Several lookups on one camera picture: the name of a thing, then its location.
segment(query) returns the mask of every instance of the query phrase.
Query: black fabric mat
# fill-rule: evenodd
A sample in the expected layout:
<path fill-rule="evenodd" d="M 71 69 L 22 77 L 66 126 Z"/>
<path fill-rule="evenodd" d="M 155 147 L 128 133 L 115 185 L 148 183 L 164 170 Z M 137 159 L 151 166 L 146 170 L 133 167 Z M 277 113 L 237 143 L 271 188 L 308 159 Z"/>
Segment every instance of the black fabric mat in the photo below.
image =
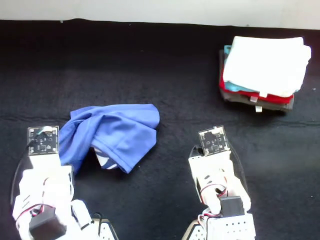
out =
<path fill-rule="evenodd" d="M 156 147 L 126 175 L 92 153 L 75 197 L 111 220 L 120 240 L 180 240 L 202 211 L 188 165 L 197 132 L 224 125 L 242 161 L 257 240 L 319 239 L 320 31 L 202 25 L 0 21 L 0 232 L 19 239 L 11 180 L 29 126 L 61 127 L 85 106 L 153 103 Z M 288 114 L 225 103 L 218 50 L 235 35 L 303 36 L 312 47 Z"/>

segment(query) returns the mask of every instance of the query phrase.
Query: stack of folded clothes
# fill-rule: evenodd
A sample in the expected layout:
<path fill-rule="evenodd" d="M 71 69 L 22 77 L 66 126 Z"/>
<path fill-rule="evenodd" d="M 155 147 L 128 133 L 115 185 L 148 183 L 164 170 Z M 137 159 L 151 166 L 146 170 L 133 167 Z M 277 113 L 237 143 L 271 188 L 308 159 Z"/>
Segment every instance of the stack of folded clothes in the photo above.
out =
<path fill-rule="evenodd" d="M 288 112 L 311 58 L 302 37 L 269 39 L 236 36 L 219 52 L 219 88 L 225 101 Z"/>

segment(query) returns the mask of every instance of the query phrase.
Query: circuit board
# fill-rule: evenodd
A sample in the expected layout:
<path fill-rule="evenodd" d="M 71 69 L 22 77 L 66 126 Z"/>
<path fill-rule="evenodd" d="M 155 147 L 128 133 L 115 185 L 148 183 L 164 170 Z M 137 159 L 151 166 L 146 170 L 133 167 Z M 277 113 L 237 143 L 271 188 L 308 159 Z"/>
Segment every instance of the circuit board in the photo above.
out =
<path fill-rule="evenodd" d="M 59 126 L 29 127 L 27 131 L 29 156 L 59 153 Z"/>
<path fill-rule="evenodd" d="M 198 134 L 205 156 L 218 154 L 230 149 L 224 126 L 215 126 L 214 128 L 200 131 Z"/>

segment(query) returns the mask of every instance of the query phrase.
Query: crumpled fabric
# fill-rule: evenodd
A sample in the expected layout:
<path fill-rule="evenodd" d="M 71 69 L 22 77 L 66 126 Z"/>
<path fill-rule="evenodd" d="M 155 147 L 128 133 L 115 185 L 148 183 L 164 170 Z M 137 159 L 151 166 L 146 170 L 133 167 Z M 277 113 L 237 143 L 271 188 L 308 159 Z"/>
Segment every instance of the crumpled fabric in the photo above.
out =
<path fill-rule="evenodd" d="M 70 117 L 59 131 L 59 156 L 75 173 L 93 147 L 128 174 L 157 142 L 160 116 L 153 104 L 88 106 Z"/>

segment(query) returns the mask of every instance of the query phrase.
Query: white wall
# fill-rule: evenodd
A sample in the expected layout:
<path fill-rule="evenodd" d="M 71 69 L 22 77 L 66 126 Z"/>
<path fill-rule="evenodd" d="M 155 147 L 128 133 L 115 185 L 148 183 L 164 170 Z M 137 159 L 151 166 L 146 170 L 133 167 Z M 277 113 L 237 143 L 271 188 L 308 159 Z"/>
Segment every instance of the white wall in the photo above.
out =
<path fill-rule="evenodd" d="M 320 0 L 0 0 L 0 19 L 187 23 L 320 30 Z"/>

